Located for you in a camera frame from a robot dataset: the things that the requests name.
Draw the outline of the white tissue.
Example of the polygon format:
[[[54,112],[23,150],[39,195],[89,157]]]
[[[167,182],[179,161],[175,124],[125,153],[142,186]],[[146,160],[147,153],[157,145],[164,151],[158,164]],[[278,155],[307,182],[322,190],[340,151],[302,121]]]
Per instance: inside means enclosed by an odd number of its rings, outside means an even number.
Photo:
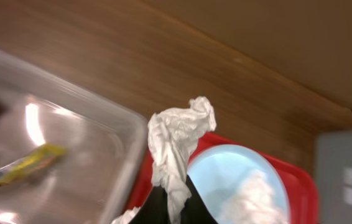
[[[169,108],[152,115],[148,122],[148,147],[153,159],[151,184],[167,194],[171,223],[180,223],[185,202],[192,196],[187,187],[187,168],[199,139],[216,129],[214,108],[208,98],[198,96],[189,108]],[[126,210],[111,224],[129,223],[141,207]]]

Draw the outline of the yellow silver foil wrapper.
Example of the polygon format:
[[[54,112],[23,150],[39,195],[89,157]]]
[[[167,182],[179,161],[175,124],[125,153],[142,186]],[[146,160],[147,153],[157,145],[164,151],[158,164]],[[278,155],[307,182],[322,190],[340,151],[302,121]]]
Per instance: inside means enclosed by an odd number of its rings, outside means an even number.
[[[47,169],[66,154],[66,149],[54,144],[43,144],[27,156],[0,168],[0,187]]]

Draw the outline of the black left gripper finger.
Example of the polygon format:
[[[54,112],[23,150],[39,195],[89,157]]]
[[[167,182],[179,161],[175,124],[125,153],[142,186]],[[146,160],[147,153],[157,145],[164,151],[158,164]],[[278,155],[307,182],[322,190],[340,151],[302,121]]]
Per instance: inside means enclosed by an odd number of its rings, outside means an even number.
[[[180,224],[217,224],[189,176],[187,187],[192,196],[187,199],[181,211]],[[171,224],[167,211],[167,194],[162,187],[152,188],[143,206],[129,224]]]

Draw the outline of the clear plastic wrap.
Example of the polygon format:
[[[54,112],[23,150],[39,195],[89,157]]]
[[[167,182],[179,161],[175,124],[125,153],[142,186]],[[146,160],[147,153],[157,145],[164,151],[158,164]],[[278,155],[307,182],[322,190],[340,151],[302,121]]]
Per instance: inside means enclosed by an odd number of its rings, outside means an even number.
[[[219,223],[289,224],[285,212],[275,205],[274,196],[266,174],[254,170],[222,204],[216,219]]]

